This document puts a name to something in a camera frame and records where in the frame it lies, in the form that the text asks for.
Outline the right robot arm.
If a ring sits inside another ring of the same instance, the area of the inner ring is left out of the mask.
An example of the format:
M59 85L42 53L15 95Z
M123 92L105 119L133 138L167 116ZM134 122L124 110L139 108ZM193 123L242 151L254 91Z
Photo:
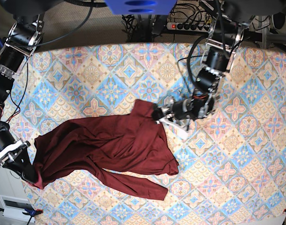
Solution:
M14 76L42 41L45 12L59 3L59 0L0 0L1 7L15 19L0 50L0 119ZM0 168L15 172L26 182L36 183L38 173L27 154L30 143L15 140L9 129L9 123L0 120Z

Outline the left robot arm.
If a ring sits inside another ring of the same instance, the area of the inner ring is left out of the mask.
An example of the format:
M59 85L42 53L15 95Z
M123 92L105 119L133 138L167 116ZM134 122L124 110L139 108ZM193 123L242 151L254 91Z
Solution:
M193 84L189 98L173 101L164 106L155 106L152 118L156 123L173 126L188 136L188 126L181 126L181 120L198 120L206 118L215 111L220 80L230 72L235 53L240 44L246 40L244 31L249 28L256 16L268 16L286 8L286 0L217 0L213 6L216 17L209 34L199 37L190 49L187 57L187 71ZM193 75L190 61L197 44L206 40L207 50L202 55L202 69Z

